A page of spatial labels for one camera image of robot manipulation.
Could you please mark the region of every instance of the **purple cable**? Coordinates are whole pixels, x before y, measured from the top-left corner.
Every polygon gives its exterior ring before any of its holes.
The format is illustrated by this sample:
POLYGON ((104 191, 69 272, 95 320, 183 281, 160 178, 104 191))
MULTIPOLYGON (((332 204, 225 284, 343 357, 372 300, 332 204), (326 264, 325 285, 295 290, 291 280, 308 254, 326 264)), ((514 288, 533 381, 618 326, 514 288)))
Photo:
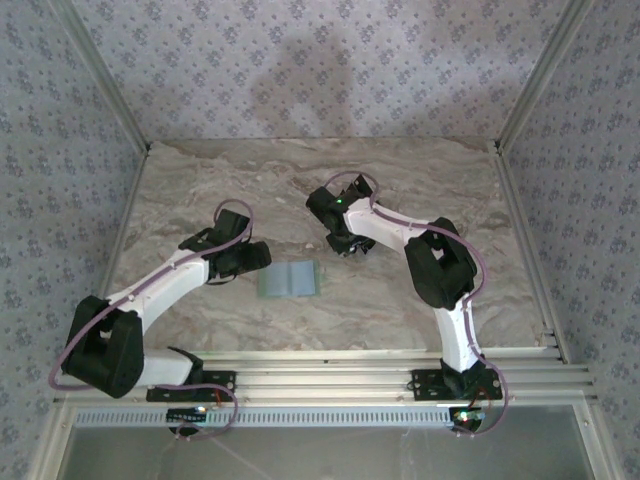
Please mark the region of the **purple cable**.
MULTIPOLYGON (((58 374, 58 370, 60 370, 60 368, 62 367, 62 364, 65 362, 67 357, 71 354, 71 352, 76 347, 76 345, 78 345, 78 342, 80 342, 82 337, 84 337, 89 332, 89 330, 91 330, 101 320, 104 320, 104 318, 107 315, 109 315, 109 313, 113 312, 116 308, 118 308, 122 304, 128 302, 129 298, 131 296, 135 297, 135 296, 139 295, 146 288, 148 288, 153 283, 157 282, 160 278, 164 277, 167 273, 173 271, 175 268, 177 268, 177 267, 179 267, 181 265, 184 265, 185 263, 193 260, 194 258, 199 258, 199 257, 202 257, 204 255, 209 255, 210 253, 219 252, 221 250, 224 250, 225 248, 231 247, 232 245, 235 245, 236 243, 240 242, 244 237, 249 235, 249 233, 251 232, 251 229, 253 228, 253 210, 251 209, 249 204, 244 202, 243 200, 237 200, 237 199, 234 199, 234 198, 230 198, 230 199, 222 201, 218 205, 218 207, 216 208, 216 211, 213 214, 213 220, 216 221, 218 219, 218 215, 220 214, 220 211, 222 210, 222 207, 224 205, 228 204, 228 203, 239 203, 240 205, 245 207, 247 209, 247 211, 249 212, 249 223, 247 224, 247 227, 243 230, 243 232, 240 235, 238 235, 236 238, 234 238, 233 240, 230 240, 227 243, 224 243, 224 244, 222 244, 222 245, 220 245, 218 247, 209 248, 209 249, 203 250, 201 252, 195 252, 195 253, 193 253, 191 255, 187 255, 186 257, 183 257, 183 258, 177 260, 173 265, 168 265, 167 267, 163 268, 162 270, 158 271, 156 274, 154 274, 153 276, 149 277, 147 280, 142 282, 129 295, 127 295, 127 296, 121 298, 120 300, 117 300, 114 303, 110 304, 107 308, 105 308, 103 311, 101 311, 98 315, 93 317, 71 339, 71 341, 67 344, 65 349, 60 354, 60 356, 56 359, 55 364, 54 364, 53 368, 51 369, 51 372, 49 373, 49 379, 48 380, 49 380, 49 386, 51 386, 51 388, 53 388, 54 390, 61 390, 61 391, 65 391, 65 392, 78 391, 78 390, 89 390, 89 389, 93 388, 93 387, 90 387, 88 385, 60 385, 56 381, 56 375, 58 374)), ((233 411, 233 415, 231 416, 231 420, 229 420, 227 425, 225 425, 222 429, 214 432, 213 434, 203 434, 205 436, 205 438, 211 438, 212 436, 220 435, 221 433, 227 431, 229 428, 231 428, 231 425, 235 421, 236 416, 238 414, 238 399, 236 398, 236 396, 233 394, 233 392, 231 390, 229 390, 226 387, 223 387, 222 385, 216 385, 216 384, 213 384, 213 383, 205 383, 205 384, 200 384, 200 385, 161 385, 159 387, 167 389, 167 390, 193 390, 193 389, 200 389, 200 388, 213 388, 214 390, 220 390, 220 391, 226 393, 227 395, 229 395, 229 397, 231 397, 231 400, 233 401, 233 405, 234 405, 234 411, 233 411)))
POLYGON ((400 226, 403 226, 403 227, 424 228, 425 230, 430 230, 430 231, 432 231, 434 233, 438 233, 440 235, 447 236, 447 237, 455 240, 459 244, 463 245, 464 247, 466 247, 467 250, 469 250, 469 252, 471 252, 471 254, 477 260, 478 265, 480 266, 480 271, 482 272, 482 280, 480 280, 480 285, 478 285, 478 288, 476 288, 473 292, 471 292, 462 301, 462 313, 464 315, 464 330, 465 330, 465 333, 467 334, 467 340, 469 341, 469 348, 471 349, 473 354, 476 356, 476 358, 481 363, 485 364, 487 367, 489 367, 490 369, 494 370, 498 374, 498 378, 500 379, 500 383, 502 384, 502 388, 504 390, 504 407, 502 408, 502 411, 500 412, 500 416, 498 417, 498 419, 489 428, 486 428, 486 429, 482 430, 479 433, 471 432, 471 431, 466 430, 466 429, 460 429, 460 430, 464 431, 466 433, 469 433, 470 435, 482 435, 482 434, 485 434, 485 433, 489 433, 491 430, 495 429, 498 425, 500 425, 500 423, 502 423, 502 421, 503 421, 503 419, 504 419, 504 417, 506 415, 507 407, 509 406, 509 386, 507 385, 507 381, 506 381, 506 379, 504 377, 504 374, 502 373, 502 370, 500 370, 494 363, 490 362, 489 360, 487 360, 486 358, 484 358, 480 354, 480 352, 476 348, 475 342, 473 341, 473 333, 471 332, 471 319, 469 318, 468 305, 471 302, 471 300, 473 298, 475 298, 482 291, 482 289, 485 287, 486 282, 487 282, 487 278, 488 278, 488 274, 489 274, 489 269, 487 268, 487 264, 485 263, 484 258, 482 257, 480 252, 473 245, 471 245, 464 238, 460 237, 459 235, 456 235, 453 232, 450 232, 449 230, 446 230, 446 229, 440 228, 440 227, 436 227, 436 226, 433 226, 433 225, 429 225, 429 224, 426 224, 426 223, 409 223, 409 222, 406 222, 404 220, 400 220, 399 218, 395 218, 395 217, 393 217, 391 215, 388 215, 388 214, 386 214, 384 212, 381 212, 381 211, 377 210, 375 208, 375 201, 376 201, 376 198, 378 197, 378 193, 380 191, 380 184, 378 183, 378 181, 375 178, 373 178, 368 173, 359 172, 357 170, 347 170, 347 171, 344 171, 344 172, 340 172, 340 173, 337 173, 337 174, 331 176, 329 178, 329 180, 327 180, 325 182, 324 187, 326 188, 334 180, 336 180, 337 178, 340 178, 342 176, 345 176, 345 175, 362 175, 366 179, 371 180, 371 182, 374 185, 374 189, 373 189, 373 193, 371 194, 371 197, 369 197, 369 205, 371 206, 371 210, 376 215, 378 215, 379 217, 384 218, 385 220, 388 220, 391 223, 395 223, 396 225, 400 225, 400 226))

